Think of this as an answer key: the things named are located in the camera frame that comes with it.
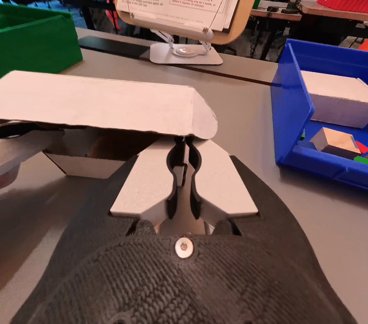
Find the green plastic bin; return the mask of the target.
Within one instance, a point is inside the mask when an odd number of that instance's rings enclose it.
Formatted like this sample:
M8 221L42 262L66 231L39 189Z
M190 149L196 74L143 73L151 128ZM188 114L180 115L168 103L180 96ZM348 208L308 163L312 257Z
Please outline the green plastic bin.
M14 70L57 74L82 60L71 13L0 5L0 77Z

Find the wooden cube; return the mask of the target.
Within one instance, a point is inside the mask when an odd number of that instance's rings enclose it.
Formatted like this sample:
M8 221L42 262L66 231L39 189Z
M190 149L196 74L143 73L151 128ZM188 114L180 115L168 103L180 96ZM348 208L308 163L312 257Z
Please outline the wooden cube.
M311 139L316 150L346 159L354 159L361 151L353 135L322 127Z

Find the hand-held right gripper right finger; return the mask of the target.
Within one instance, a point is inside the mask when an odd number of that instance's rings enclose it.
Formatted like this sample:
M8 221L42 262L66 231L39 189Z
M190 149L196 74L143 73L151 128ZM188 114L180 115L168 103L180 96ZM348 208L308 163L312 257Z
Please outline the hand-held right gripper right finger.
M212 140L186 138L191 177L190 206L195 219L219 221L256 215L258 208L231 156Z

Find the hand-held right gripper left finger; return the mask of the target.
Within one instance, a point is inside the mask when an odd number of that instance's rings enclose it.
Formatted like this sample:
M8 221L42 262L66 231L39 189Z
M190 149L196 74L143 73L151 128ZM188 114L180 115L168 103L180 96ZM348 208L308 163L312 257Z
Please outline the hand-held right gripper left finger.
M140 152L110 214L149 220L154 226L172 219L178 189L186 180L185 150L183 137L162 137Z

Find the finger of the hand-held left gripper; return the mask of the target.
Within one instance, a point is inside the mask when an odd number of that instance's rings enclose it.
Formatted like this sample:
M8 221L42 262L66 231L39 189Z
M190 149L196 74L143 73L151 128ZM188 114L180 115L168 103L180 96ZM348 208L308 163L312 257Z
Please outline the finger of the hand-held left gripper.
M0 170L11 170L60 140L64 130L33 130L0 140Z

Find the blue plastic bin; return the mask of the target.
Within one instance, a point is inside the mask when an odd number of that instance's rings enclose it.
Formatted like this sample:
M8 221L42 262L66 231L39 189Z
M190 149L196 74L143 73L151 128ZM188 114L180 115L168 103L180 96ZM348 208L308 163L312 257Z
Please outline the blue plastic bin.
M367 125L364 128L339 126L313 121L315 106L307 92L301 71L332 74L361 79L367 84L368 53L314 42L287 39L271 83L274 129L274 153L277 165L367 190L367 165L336 155L300 146L322 127L348 132L367 146Z

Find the white cardboard mailer box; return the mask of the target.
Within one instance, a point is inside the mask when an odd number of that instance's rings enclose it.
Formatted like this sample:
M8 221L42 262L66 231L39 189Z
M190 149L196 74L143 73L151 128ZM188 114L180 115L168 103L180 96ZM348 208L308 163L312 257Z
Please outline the white cardboard mailer box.
M364 128L368 124L368 86L360 78L301 71L314 106L311 120Z
M211 139L214 111L191 86L12 71L1 78L2 120Z

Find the grey desk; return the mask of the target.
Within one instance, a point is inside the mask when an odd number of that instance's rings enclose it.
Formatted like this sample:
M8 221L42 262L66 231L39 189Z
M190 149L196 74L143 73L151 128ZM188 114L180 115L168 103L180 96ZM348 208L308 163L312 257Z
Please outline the grey desk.
M94 36L113 41L126 42L128 44L137 44L141 46L150 46L153 42L133 38L128 36L116 35L112 33L100 32L86 28L76 27L78 38L85 36ZM194 72L212 74L220 77L228 77L236 80L252 82L270 86L277 71L278 64L263 60L255 60L240 56L220 54L223 63L221 65L187 65L174 64L169 67L187 69Z
M358 323L367 323L367 192L279 168L274 160L270 87L276 64L251 60L247 79L216 76L82 50L70 76L194 87L218 120L214 142L282 199L306 233L327 279ZM1 190L1 323L9 323L37 285L69 220L94 196L113 197L117 179L65 176L39 153Z

